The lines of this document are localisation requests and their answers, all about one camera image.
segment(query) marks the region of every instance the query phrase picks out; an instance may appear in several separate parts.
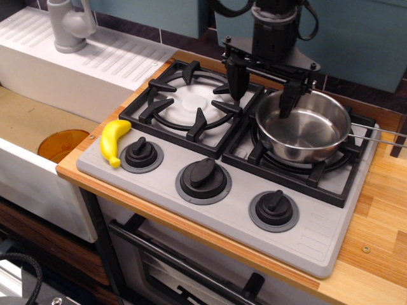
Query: stove knob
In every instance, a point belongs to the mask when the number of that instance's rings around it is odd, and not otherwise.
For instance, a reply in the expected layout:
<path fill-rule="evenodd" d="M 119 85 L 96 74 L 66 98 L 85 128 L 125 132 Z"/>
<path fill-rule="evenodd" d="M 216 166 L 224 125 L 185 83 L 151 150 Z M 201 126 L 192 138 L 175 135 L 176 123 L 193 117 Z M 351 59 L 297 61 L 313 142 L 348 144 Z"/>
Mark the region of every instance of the stove knob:
<path fill-rule="evenodd" d="M 154 145 L 141 137 L 126 149 L 125 161 L 134 168 L 145 168 L 157 160 L 158 154 Z"/>
<path fill-rule="evenodd" d="M 213 198 L 225 189 L 226 175 L 212 158 L 188 165 L 181 175 L 181 188 L 191 197 Z"/>
<path fill-rule="evenodd" d="M 265 224 L 281 226 L 290 221 L 293 207 L 281 190 L 263 195 L 256 203 L 256 214 Z"/>

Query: banana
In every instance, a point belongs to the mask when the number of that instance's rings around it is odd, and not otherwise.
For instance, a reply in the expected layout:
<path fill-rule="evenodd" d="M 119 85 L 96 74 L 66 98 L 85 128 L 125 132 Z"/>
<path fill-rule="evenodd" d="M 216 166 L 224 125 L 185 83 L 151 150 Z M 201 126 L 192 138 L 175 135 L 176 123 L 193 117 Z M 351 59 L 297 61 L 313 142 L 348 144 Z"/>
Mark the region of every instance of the banana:
<path fill-rule="evenodd" d="M 114 168 L 120 166 L 120 159 L 117 158 L 118 139 L 126 134 L 132 127 L 129 121 L 124 119 L 117 119 L 109 122 L 103 129 L 102 136 L 100 138 L 100 150 L 103 157 L 109 161 L 110 165 Z"/>

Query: gray faucet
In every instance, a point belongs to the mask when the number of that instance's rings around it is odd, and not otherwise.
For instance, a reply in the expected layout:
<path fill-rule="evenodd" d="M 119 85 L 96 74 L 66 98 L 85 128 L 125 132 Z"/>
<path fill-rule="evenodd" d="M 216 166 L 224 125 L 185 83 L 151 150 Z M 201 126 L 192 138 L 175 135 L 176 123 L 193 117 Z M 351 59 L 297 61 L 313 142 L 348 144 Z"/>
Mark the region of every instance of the gray faucet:
<path fill-rule="evenodd" d="M 84 12 L 75 12 L 71 0 L 47 0 L 55 48 L 74 53 L 86 46 L 86 37 L 96 31 L 89 0 L 81 0 Z"/>

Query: black burner grate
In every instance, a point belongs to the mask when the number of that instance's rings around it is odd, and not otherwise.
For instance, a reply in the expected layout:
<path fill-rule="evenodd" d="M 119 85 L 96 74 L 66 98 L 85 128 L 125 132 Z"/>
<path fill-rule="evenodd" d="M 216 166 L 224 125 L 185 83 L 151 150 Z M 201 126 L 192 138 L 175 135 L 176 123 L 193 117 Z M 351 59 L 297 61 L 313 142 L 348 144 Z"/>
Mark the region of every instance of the black burner grate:
<path fill-rule="evenodd" d="M 216 84 L 213 90 L 214 94 L 229 95 L 229 87 L 224 75 L 200 67 L 199 62 L 194 61 L 187 64 L 177 60 L 157 79 L 151 80 L 149 87 L 119 115 L 119 118 L 130 121 L 135 129 L 217 159 L 231 139 L 233 132 L 243 118 L 247 116 L 249 109 L 253 107 L 254 102 L 263 96 L 264 87 L 251 83 L 248 91 L 252 92 L 253 96 L 243 107 L 240 106 L 239 101 L 226 103 L 213 100 L 211 105 L 224 113 L 224 116 L 215 122 L 208 123 L 201 108 L 197 109 L 195 123 L 191 126 L 180 125 L 165 119 L 161 112 L 172 105 L 174 99 L 157 100 L 160 93 L 176 92 L 177 88 L 169 84 L 175 79 L 183 79 L 184 84 L 188 86 L 194 79 L 199 78 L 211 80 Z M 230 127 L 227 128 L 216 145 L 210 146 L 201 141 L 203 133 L 226 123 Z"/>
<path fill-rule="evenodd" d="M 367 118 L 358 114 L 350 114 L 353 123 L 373 127 L 376 123 L 374 119 Z M 282 186 L 294 189 L 300 193 L 306 194 L 318 200 L 325 201 L 337 207 L 343 208 L 347 196 L 352 187 L 357 171 L 359 161 L 362 158 L 368 140 L 363 140 L 361 145 L 356 145 L 354 138 L 349 137 L 338 150 L 336 159 L 323 161 L 314 165 L 298 166 L 294 163 L 287 164 L 273 156 L 258 140 L 257 123 L 253 113 L 245 120 L 242 128 L 230 141 L 228 147 L 222 155 L 222 161 L 246 172 L 253 173 L 269 181 L 278 183 Z M 236 154 L 237 147 L 244 137 L 250 137 L 253 148 L 248 157 L 241 157 Z M 366 130 L 366 137 L 371 136 L 371 130 Z M 351 165 L 347 181 L 343 191 L 340 194 L 333 193 L 319 185 L 323 176 L 329 172 L 340 170 L 345 165 Z"/>

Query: black cable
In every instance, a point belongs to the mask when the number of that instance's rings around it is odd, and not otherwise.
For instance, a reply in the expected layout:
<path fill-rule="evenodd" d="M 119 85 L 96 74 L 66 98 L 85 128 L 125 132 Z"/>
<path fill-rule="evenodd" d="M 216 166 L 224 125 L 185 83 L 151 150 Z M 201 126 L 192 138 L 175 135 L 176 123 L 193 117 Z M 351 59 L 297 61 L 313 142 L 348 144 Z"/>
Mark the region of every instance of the black cable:
<path fill-rule="evenodd" d="M 39 289 L 41 288 L 41 284 L 43 283 L 43 272 L 41 270 L 41 267 L 39 266 L 39 264 L 37 263 L 37 261 L 35 259 L 33 259 L 31 256 L 28 256 L 25 254 L 19 254 L 19 253 L 0 254 L 0 261 L 2 261 L 4 259 L 28 262 L 35 269 L 36 274 L 37 274 L 37 284 L 34 288 L 34 291 L 32 291 L 32 294 L 31 294 L 30 298 L 28 299 L 27 303 L 25 303 L 25 305 L 33 305 L 39 294 Z"/>
<path fill-rule="evenodd" d="M 219 0 L 207 0 L 210 8 L 212 8 L 216 13 L 228 17 L 233 18 L 240 15 L 243 15 L 246 11 L 251 9 L 254 4 L 254 0 L 247 0 L 247 4 L 241 8 L 240 10 L 234 11 L 227 7 L 225 7 Z"/>
<path fill-rule="evenodd" d="M 298 27 L 300 26 L 299 24 L 296 25 L 295 29 L 296 29 L 296 33 L 297 33 L 297 37 L 301 40 L 304 41 L 308 41 L 311 40 L 312 38 L 315 37 L 315 35 L 317 35 L 318 30 L 319 30 L 319 20 L 318 20 L 318 15 L 317 12 L 314 10 L 314 8 L 311 6 L 311 4 L 307 1 L 307 0 L 302 0 L 301 4 L 303 4 L 305 6 L 305 8 L 311 13 L 311 15 L 313 16 L 313 18 L 315 19 L 315 27 L 314 30 L 312 31 L 312 33 L 308 36 L 301 36 L 300 34 L 300 30 L 298 29 Z"/>

